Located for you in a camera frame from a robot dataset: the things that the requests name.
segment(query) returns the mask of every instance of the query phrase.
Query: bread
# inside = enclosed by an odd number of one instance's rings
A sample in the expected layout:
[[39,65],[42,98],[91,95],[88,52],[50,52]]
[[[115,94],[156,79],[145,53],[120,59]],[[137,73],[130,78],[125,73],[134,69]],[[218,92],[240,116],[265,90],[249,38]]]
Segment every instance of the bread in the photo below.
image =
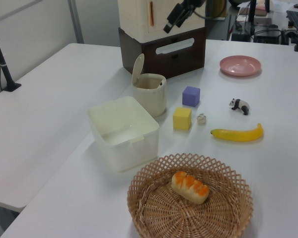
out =
[[176,193],[197,204],[202,204],[210,192],[208,186],[183,171],[173,175],[171,187]]

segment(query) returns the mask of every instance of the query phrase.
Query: toy banana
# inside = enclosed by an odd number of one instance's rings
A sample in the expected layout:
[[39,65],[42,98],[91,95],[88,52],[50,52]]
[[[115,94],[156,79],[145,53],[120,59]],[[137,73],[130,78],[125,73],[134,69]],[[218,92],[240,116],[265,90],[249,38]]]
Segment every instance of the toy banana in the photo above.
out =
[[214,129],[211,130],[211,134],[218,139],[231,140],[231,141],[252,141],[259,139],[263,136],[264,130],[261,123],[257,124],[257,128],[253,130],[225,130],[225,129]]

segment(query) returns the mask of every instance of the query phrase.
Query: cup lid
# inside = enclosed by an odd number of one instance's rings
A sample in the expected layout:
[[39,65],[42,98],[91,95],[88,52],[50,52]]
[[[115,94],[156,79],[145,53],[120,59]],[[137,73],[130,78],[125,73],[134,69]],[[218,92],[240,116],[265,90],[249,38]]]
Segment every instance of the cup lid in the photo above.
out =
[[143,70],[145,62],[145,55],[140,54],[135,61],[134,68],[133,68],[133,76],[132,76],[132,84],[135,86],[138,82],[140,77],[141,71]]

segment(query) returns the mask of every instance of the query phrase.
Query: woven basket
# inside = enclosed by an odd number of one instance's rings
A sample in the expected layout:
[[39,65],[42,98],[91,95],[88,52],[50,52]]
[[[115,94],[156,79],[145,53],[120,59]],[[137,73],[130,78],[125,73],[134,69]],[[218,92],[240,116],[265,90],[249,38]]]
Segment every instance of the woven basket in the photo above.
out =
[[[209,186],[203,204],[172,190],[177,171]],[[143,238],[240,237],[253,211],[251,191],[241,175],[216,159],[196,154],[169,155],[146,165],[134,176],[127,202]]]

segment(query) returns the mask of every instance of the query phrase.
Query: purple cube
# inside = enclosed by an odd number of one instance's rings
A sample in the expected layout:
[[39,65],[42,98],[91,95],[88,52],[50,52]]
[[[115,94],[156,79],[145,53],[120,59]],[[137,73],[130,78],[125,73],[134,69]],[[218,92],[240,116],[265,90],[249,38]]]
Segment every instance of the purple cube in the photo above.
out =
[[200,101],[200,89],[187,86],[182,93],[182,104],[195,107]]

